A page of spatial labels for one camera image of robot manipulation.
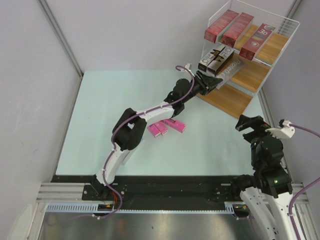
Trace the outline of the silver WR toothpaste box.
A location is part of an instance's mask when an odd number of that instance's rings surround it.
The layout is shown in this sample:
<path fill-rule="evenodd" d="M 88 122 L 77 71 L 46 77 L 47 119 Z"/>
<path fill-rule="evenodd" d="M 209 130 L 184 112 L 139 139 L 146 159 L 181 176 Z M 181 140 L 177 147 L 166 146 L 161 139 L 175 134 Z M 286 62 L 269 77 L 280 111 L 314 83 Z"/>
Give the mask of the silver WR toothpaste box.
<path fill-rule="evenodd" d="M 209 64 L 217 58 L 221 51 L 225 48 L 225 45 L 218 44 L 212 47 L 199 61 L 198 70 L 206 72 Z"/>

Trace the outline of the plain silver toothpaste box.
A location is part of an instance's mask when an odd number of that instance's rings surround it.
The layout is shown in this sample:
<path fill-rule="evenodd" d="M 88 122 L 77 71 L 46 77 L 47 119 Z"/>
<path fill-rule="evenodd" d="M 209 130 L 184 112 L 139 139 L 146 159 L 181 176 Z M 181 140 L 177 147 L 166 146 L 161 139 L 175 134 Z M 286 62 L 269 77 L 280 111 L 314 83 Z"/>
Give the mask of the plain silver toothpaste box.
<path fill-rule="evenodd" d="M 226 66 L 226 68 L 217 75 L 217 78 L 222 79 L 216 88 L 219 90 L 226 82 L 231 80 L 231 78 L 245 65 L 245 62 L 240 58 L 236 60 L 232 60 L 230 64 Z"/>

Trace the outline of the silver O toothpaste box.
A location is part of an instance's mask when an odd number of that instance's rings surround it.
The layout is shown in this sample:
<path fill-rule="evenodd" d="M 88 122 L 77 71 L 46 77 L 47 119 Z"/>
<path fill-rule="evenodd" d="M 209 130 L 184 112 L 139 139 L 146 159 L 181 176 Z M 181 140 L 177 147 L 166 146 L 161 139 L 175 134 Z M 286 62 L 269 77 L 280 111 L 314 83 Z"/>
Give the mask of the silver O toothpaste box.
<path fill-rule="evenodd" d="M 233 57 L 234 51 L 235 50 L 232 47 L 226 46 L 207 66 L 206 72 L 216 76 L 218 72 L 226 65 L 226 63 Z"/>

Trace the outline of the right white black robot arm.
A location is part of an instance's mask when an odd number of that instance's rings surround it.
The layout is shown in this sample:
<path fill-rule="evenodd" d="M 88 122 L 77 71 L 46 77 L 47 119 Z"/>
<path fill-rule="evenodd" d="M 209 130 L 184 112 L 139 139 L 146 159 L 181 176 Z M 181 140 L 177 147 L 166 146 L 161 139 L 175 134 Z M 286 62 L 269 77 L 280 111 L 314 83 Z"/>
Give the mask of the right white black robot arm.
<path fill-rule="evenodd" d="M 295 134 L 291 122 L 282 119 L 279 127 L 271 127 L 261 116 L 240 115 L 237 131 L 250 144 L 253 175 L 240 175 L 231 182 L 230 194 L 243 201 L 250 216 L 260 228 L 262 240 L 302 240 L 294 208 L 292 180 L 281 164 L 284 157 L 283 139 Z"/>

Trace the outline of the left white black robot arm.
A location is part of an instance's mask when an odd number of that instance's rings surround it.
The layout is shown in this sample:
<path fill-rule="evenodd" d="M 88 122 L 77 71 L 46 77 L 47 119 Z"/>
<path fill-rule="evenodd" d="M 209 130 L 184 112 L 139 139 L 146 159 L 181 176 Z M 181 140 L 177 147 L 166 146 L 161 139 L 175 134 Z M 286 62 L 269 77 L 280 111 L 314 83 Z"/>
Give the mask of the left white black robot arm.
<path fill-rule="evenodd" d="M 112 149 L 102 169 L 92 177 L 90 185 L 93 194 L 100 200 L 110 196 L 110 184 L 115 180 L 116 172 L 130 153 L 141 143 L 147 127 L 159 121 L 172 119 L 184 109 L 185 103 L 200 94 L 207 95 L 214 90 L 222 78 L 206 75 L 199 70 L 193 74 L 186 70 L 191 80 L 181 78 L 159 105 L 141 111 L 127 108 L 112 130 Z"/>

